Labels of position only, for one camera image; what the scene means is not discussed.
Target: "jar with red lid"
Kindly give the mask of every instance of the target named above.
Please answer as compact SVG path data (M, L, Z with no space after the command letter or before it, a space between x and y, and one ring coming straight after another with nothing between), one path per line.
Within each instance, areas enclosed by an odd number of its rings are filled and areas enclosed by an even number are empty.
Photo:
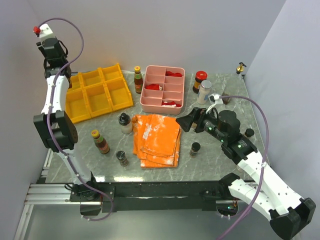
M203 80L207 80L208 74L205 71L197 71L195 74L195 81L192 87L194 93L198 94Z

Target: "spice jar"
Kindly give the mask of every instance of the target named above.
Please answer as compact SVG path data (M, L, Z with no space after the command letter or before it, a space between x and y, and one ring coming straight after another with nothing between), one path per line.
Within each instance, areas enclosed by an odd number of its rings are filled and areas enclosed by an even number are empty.
M194 93L199 93L201 82L207 80L208 74L205 71L197 71L195 74L195 81L192 87Z
M117 151L116 158L119 160L122 167L127 166L129 163L126 157L126 153L124 151Z
M212 88L212 83L209 80L204 80L201 83L199 93L198 93L198 98L196 101L198 104L205 104L209 98L209 94L211 92Z
M192 143L190 153L189 153L190 157L195 158L200 148L201 148L201 145L198 142Z
M132 132L133 126L132 126L130 116L125 114L124 112L121 113L119 117L119 124L121 126L122 133L129 134Z

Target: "brass valve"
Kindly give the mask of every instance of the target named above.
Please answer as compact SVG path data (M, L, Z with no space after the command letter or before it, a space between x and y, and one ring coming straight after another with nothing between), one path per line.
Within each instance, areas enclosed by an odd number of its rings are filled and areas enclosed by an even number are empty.
M242 73L247 67L243 62L239 62L239 66L236 68L236 74Z

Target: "condiment bottle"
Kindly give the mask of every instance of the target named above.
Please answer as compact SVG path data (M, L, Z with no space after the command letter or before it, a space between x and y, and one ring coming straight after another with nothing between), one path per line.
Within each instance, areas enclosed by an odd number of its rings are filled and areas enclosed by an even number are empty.
M135 87L135 92L137 94L141 94L143 84L144 84L144 80L142 78L141 69L139 66L135 66L134 67L134 87Z
M198 104L205 104L209 98L211 92L212 83L209 80L204 80L201 82L201 86L198 93L198 98L196 101Z
M198 154L200 148L201 148L201 146L198 142L192 143L190 153L189 153L190 157L195 158L196 155Z
M119 160L122 167L127 166L129 163L126 157L126 153L124 151L117 151L116 158Z
M107 154L110 151L110 147L105 138L100 135L97 129L91 132L95 146L99 149L100 153Z
M133 126L132 126L130 116L125 114L124 112L121 113L119 117L119 124L121 126L122 133L129 134L132 132Z
M195 81L192 87L194 93L199 93L201 82L207 80L208 74L205 71L197 71L195 74Z

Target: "orange cloth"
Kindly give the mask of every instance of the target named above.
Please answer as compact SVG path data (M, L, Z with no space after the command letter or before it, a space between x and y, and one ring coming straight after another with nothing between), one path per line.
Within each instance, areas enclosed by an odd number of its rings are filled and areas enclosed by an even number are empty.
M142 168L178 166L181 128L174 117L135 115L132 125L133 154Z

